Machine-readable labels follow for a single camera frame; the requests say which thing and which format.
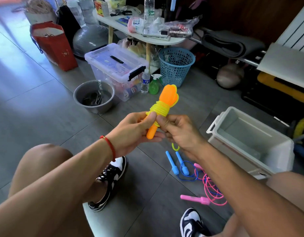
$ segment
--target bottle label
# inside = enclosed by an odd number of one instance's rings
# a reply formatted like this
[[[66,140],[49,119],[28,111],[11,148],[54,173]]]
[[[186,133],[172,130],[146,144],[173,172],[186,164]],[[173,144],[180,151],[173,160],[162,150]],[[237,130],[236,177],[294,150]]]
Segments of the bottle label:
[[[148,79],[148,80],[143,80],[143,79],[142,79],[142,83],[143,83],[143,84],[149,84],[149,83],[150,83],[150,79]]]

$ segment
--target gray tile floor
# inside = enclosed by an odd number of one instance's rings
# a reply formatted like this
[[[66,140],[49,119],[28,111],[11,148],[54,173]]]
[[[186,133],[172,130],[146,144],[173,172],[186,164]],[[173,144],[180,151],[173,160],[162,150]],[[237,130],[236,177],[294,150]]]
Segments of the gray tile floor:
[[[128,113],[148,110],[158,99],[139,93],[101,117],[79,107],[72,92],[94,79],[90,65],[77,60],[78,68],[63,72],[51,64],[32,43],[24,14],[11,12],[15,7],[0,7],[0,203],[29,148],[53,143],[76,154]],[[229,106],[285,131],[272,116],[241,100],[239,91],[221,89],[197,68],[191,68],[178,93],[180,100],[170,113],[189,115],[206,138],[206,129]],[[180,200],[181,194],[204,195],[203,186],[179,181],[170,171],[166,150],[175,156],[167,141],[138,146],[127,156],[126,173],[105,209],[93,213],[84,206],[95,236],[179,236],[180,217],[192,206],[213,233],[222,230],[231,207]]]

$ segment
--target hand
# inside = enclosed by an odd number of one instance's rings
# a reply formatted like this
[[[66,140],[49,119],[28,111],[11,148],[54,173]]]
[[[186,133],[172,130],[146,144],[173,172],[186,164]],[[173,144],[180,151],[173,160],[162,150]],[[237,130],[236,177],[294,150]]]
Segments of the hand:
[[[151,112],[146,117],[145,113],[130,113],[106,135],[116,150],[116,157],[130,153],[142,142],[160,142],[165,138],[164,133],[157,131],[153,139],[147,139],[147,130],[153,125],[157,114]]]
[[[170,142],[176,142],[190,159],[196,160],[197,151],[201,145],[206,143],[206,140],[194,127],[188,116],[168,115],[165,118],[158,115],[156,121]]]

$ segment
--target black and white sneaker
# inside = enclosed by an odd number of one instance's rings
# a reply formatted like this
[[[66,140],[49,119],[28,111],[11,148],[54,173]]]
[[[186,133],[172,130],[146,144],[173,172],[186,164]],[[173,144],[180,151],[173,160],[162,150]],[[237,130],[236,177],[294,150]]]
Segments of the black and white sneaker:
[[[107,192],[98,203],[88,202],[88,206],[93,211],[98,212],[105,207],[115,183],[120,179],[126,169],[126,164],[127,160],[125,156],[116,158],[116,161],[110,162],[104,171],[97,177],[97,181],[106,181]]]
[[[182,237],[211,236],[210,231],[201,221],[200,215],[193,208],[187,209],[180,219],[180,233]]]

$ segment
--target pink jump rope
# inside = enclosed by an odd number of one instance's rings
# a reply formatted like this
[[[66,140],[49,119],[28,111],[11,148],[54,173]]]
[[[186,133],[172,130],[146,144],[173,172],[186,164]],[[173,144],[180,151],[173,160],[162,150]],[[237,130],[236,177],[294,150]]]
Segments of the pink jump rope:
[[[205,191],[205,194],[206,194],[207,198],[206,197],[193,197],[193,196],[188,196],[188,195],[181,195],[180,196],[181,199],[188,200],[188,201],[193,201],[193,202],[199,202],[199,203],[205,204],[205,205],[209,205],[210,203],[213,203],[213,204],[218,205],[218,206],[223,206],[227,203],[227,201],[223,202],[224,201],[224,199],[223,199],[224,196],[221,194],[218,187],[213,183],[213,181],[205,173],[205,171],[202,169],[202,167],[199,164],[197,164],[197,163],[192,164],[191,162],[189,162],[187,160],[183,161],[180,154],[178,153],[178,151],[176,151],[177,158],[180,162],[180,172],[181,172],[181,174],[186,176],[186,177],[193,177],[194,178],[192,180],[181,179],[179,177],[179,170],[178,170],[177,166],[174,164],[173,159],[170,156],[170,153],[168,151],[166,151],[166,155],[167,155],[168,160],[170,161],[170,163],[172,165],[172,170],[173,170],[174,174],[177,175],[177,177],[180,180],[182,180],[182,181],[202,180],[202,182],[204,184],[204,191]],[[188,163],[192,164],[192,166],[195,168],[193,175],[189,175],[189,171],[186,168],[184,162],[188,162]],[[204,176],[202,178],[199,178],[199,176],[198,176],[199,171],[197,169],[200,169],[200,171],[203,172]]]

